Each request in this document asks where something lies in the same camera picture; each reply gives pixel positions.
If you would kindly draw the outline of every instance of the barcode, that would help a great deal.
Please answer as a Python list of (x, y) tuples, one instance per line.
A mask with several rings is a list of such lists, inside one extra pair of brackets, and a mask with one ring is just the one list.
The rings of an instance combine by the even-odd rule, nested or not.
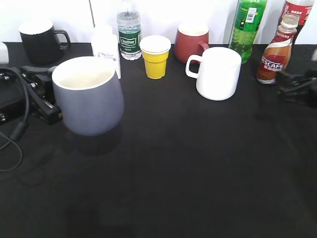
[(249, 8), (249, 12), (248, 12), (248, 15), (247, 15), (247, 20), (246, 22), (248, 23), (253, 23), (254, 21), (254, 17), (256, 16), (257, 14), (257, 9), (256, 8)]

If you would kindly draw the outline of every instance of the green soda bottle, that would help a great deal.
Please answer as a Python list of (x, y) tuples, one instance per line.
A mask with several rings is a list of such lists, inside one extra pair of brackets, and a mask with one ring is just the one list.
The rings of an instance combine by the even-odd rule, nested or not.
[(242, 63), (252, 54), (252, 45), (261, 23), (267, 0), (239, 0), (229, 48), (241, 55)]

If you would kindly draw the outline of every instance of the red bottle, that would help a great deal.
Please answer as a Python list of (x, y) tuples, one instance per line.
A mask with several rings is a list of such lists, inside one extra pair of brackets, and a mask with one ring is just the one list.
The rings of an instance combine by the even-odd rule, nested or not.
[(311, 13), (315, 0), (286, 0), (281, 17), (279, 19), (279, 24), (281, 23), (285, 14), (293, 13), (299, 15), (299, 23), (297, 27), (297, 33), (294, 36), (293, 43), (295, 43), (299, 33), (303, 29), (306, 20)]
[(284, 71), (291, 58), (293, 37), (296, 34), (299, 16), (288, 13), (277, 28), (276, 35), (262, 56), (257, 80), (262, 84), (275, 84), (275, 76)]

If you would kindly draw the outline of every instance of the bottle cap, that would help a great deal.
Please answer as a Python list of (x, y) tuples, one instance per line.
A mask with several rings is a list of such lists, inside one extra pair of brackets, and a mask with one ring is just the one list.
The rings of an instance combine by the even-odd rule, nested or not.
[(299, 19), (299, 15), (288, 13), (283, 17), (281, 25), (287, 28), (297, 28)]
[(112, 35), (112, 27), (109, 25), (96, 25), (93, 34), (96, 35)]

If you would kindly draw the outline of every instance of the black mug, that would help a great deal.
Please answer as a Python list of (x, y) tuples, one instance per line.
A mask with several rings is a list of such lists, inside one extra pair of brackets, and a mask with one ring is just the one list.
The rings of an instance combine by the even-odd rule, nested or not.
[[(19, 27), (22, 43), (33, 64), (44, 65), (58, 61), (63, 51), (70, 48), (69, 35), (64, 30), (55, 30), (50, 20), (26, 22)], [(67, 43), (60, 43), (57, 34), (63, 34)]]

